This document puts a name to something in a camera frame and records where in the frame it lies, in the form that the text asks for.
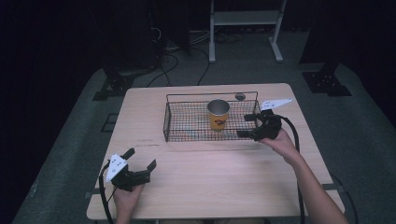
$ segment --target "black stand base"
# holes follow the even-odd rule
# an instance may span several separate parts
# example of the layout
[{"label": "black stand base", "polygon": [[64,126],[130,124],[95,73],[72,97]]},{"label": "black stand base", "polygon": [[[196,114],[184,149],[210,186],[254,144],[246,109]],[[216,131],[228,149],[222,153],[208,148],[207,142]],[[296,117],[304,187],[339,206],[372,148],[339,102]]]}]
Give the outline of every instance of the black stand base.
[{"label": "black stand base", "polygon": [[116,79],[107,78],[100,91],[93,96],[93,101],[105,101],[107,97],[125,96],[125,93],[134,84],[134,78],[119,77]]},{"label": "black stand base", "polygon": [[304,72],[306,84],[313,93],[327,93],[329,96],[351,96],[346,86],[341,85],[333,74]]}]

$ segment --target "person's left hand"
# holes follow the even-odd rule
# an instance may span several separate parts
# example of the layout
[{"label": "person's left hand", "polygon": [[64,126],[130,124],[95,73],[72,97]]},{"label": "person's left hand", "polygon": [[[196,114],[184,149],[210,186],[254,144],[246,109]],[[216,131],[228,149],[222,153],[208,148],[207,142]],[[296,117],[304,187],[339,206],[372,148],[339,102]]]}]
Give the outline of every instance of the person's left hand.
[{"label": "person's left hand", "polygon": [[130,223],[132,212],[139,201],[145,185],[133,187],[133,191],[116,189],[114,192],[114,203],[117,207],[117,224]]}]

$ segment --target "black cable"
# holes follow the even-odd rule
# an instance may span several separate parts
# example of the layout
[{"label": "black cable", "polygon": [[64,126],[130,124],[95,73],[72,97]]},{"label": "black cable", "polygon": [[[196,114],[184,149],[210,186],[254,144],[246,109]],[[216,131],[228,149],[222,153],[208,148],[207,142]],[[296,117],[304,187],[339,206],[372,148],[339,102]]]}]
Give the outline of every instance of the black cable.
[{"label": "black cable", "polygon": [[172,86],[172,84],[171,84],[171,78],[168,76],[167,72],[163,69],[163,64],[162,64],[162,63],[160,63],[160,69],[163,71],[163,73],[164,73],[165,76],[166,76],[166,80],[168,81],[168,84],[167,84],[166,86],[167,86],[167,87],[171,87],[171,86]]},{"label": "black cable", "polygon": [[197,86],[199,86],[199,85],[201,84],[202,79],[203,79],[204,76],[206,75],[207,70],[209,70],[210,62],[209,62],[209,56],[207,55],[206,52],[204,52],[204,51],[201,50],[201,49],[196,49],[196,50],[201,51],[201,52],[206,56],[206,58],[207,58],[207,60],[206,60],[206,61],[207,61],[206,69],[205,69],[204,73],[201,75],[201,77],[200,77],[200,79],[199,79],[199,81],[198,81],[198,83],[197,83]]},{"label": "black cable", "polygon": [[111,198],[113,197],[113,195],[114,195],[114,193],[116,192],[117,189],[118,189],[117,187],[115,187],[115,188],[113,189],[113,192],[111,193],[110,197],[108,197],[107,202],[110,202]]},{"label": "black cable", "polygon": [[108,161],[108,163],[103,167],[102,171],[99,174],[99,191],[100,191],[100,196],[102,199],[103,207],[105,208],[105,213],[106,213],[108,223],[114,224],[113,217],[111,216],[110,210],[108,209],[108,200],[106,199],[105,185],[103,183],[103,173],[105,172],[105,169],[108,168],[109,164],[110,164],[110,161]]},{"label": "black cable", "polygon": [[166,55],[167,55],[167,56],[170,56],[170,57],[172,57],[172,58],[174,58],[174,59],[176,60],[175,65],[173,65],[173,66],[172,66],[169,70],[167,70],[167,71],[164,71],[164,70],[163,70],[163,72],[162,72],[161,74],[159,74],[158,76],[156,76],[154,79],[152,79],[152,80],[148,83],[148,85],[146,86],[146,88],[149,87],[149,85],[151,85],[151,83],[153,83],[157,78],[159,78],[159,77],[161,77],[161,76],[163,76],[163,75],[166,75],[166,76],[167,76],[168,84],[170,84],[170,79],[169,79],[169,76],[167,75],[167,73],[170,72],[170,71],[172,71],[173,69],[176,68],[176,66],[178,65],[178,58],[177,58],[176,56],[172,55],[172,54],[166,54]]},{"label": "black cable", "polygon": [[[341,187],[344,186],[343,182],[341,182],[341,180],[338,179],[335,175],[330,173],[330,176],[332,176],[332,178],[334,178],[338,182],[338,184],[340,184]],[[353,214],[354,214],[354,217],[355,217],[355,223],[359,224],[358,210],[356,209],[355,203],[353,202],[352,197],[350,196],[350,194],[349,194],[349,192],[347,190],[344,189],[344,193],[348,197],[350,205],[352,206]]]},{"label": "black cable", "polygon": [[231,35],[231,34],[227,34],[227,33],[219,33],[216,35],[215,37],[215,42],[217,44],[233,44],[239,41],[242,41],[245,39],[245,35],[244,34],[240,34],[242,37],[237,37],[236,35]]},{"label": "black cable", "polygon": [[[300,153],[300,140],[298,137],[298,133],[294,125],[291,123],[291,121],[288,118],[280,116],[283,120],[285,120],[289,126],[291,127],[291,131],[293,132],[294,136],[294,145],[297,149],[297,151]],[[300,191],[300,187],[298,186],[297,183],[297,192],[298,192],[298,203],[300,206],[300,223],[304,224],[305,223],[305,210],[304,210],[304,200],[303,200],[303,194]]]}]

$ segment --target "small object in basket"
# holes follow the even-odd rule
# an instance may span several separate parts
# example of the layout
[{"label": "small object in basket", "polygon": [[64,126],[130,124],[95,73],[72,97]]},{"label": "small object in basket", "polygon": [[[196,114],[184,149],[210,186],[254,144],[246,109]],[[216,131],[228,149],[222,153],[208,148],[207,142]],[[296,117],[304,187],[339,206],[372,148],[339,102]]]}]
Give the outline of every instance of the small object in basket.
[{"label": "small object in basket", "polygon": [[209,111],[210,128],[215,131],[223,130],[230,111],[228,102],[220,99],[212,100],[207,104],[207,110]]},{"label": "small object in basket", "polygon": [[242,92],[238,92],[238,93],[235,95],[235,99],[238,100],[238,101],[243,101],[243,100],[245,100],[246,98],[247,98],[246,95],[245,95],[244,93],[242,93]]}]

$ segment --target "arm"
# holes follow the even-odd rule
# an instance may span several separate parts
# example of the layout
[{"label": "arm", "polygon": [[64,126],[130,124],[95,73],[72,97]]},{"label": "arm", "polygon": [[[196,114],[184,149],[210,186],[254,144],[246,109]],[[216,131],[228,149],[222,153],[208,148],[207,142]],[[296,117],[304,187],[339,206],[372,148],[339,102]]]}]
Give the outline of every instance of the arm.
[{"label": "arm", "polygon": [[285,130],[281,129],[275,140],[264,138],[260,142],[271,147],[293,168],[306,210],[313,223],[347,223],[344,214],[322,188]]},{"label": "arm", "polygon": [[144,185],[139,185],[132,192],[116,189],[114,192],[114,203],[117,207],[117,224],[129,224],[132,213],[137,205]]}]

